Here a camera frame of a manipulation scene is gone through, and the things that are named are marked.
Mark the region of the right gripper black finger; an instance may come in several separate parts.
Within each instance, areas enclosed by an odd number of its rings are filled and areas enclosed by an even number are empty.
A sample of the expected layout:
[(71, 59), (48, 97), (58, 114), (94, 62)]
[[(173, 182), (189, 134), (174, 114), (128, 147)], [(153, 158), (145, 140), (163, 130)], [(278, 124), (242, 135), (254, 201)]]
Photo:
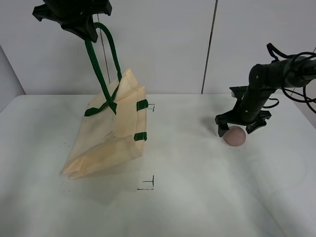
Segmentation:
[(266, 126), (267, 123), (264, 119), (259, 119), (254, 121), (252, 124), (249, 124), (246, 126), (246, 132), (247, 134), (251, 134), (252, 132), (254, 132), (255, 130)]
[(218, 124), (218, 135), (219, 137), (223, 137), (230, 128), (227, 123), (219, 123)]

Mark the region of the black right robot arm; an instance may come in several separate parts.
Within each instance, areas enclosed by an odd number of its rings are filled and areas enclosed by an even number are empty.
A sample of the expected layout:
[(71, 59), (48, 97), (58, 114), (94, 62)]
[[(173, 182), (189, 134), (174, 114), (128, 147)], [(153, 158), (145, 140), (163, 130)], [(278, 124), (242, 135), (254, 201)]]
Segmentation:
[(314, 103), (315, 99), (307, 97), (305, 91), (315, 78), (316, 55), (312, 52), (286, 56), (284, 60), (276, 59), (270, 64), (256, 64), (250, 70), (247, 86), (230, 88), (237, 100), (233, 109), (215, 117), (219, 137), (229, 130), (229, 124), (245, 126), (248, 134), (266, 126), (272, 115), (265, 103), (278, 89), (289, 98), (287, 91), (290, 88), (302, 88), (303, 99), (297, 102)]

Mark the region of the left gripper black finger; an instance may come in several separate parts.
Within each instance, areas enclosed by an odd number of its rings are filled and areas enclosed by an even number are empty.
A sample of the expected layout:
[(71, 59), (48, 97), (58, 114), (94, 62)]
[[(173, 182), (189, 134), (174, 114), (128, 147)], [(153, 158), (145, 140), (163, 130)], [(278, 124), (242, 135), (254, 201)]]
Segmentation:
[(73, 31), (83, 40), (97, 42), (98, 35), (94, 26), (92, 15), (77, 20), (73, 26)]

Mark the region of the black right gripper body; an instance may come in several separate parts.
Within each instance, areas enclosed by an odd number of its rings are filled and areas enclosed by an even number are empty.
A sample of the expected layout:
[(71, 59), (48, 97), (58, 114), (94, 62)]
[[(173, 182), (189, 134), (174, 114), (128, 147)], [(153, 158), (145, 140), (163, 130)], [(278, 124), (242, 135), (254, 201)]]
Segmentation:
[(232, 110), (215, 117), (217, 125), (232, 123), (253, 127), (271, 118), (271, 113), (263, 110), (271, 96), (270, 89), (254, 90), (248, 86), (236, 86), (230, 87), (230, 90), (237, 101)]

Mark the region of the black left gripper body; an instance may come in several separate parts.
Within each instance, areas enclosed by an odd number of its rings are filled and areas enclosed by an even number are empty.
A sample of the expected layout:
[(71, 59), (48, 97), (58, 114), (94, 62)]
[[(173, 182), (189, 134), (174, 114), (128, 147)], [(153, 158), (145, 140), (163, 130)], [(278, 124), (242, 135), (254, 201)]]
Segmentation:
[(94, 30), (93, 15), (112, 13), (108, 0), (45, 0), (34, 7), (32, 15), (39, 21), (48, 19), (59, 23), (65, 29), (80, 28)]

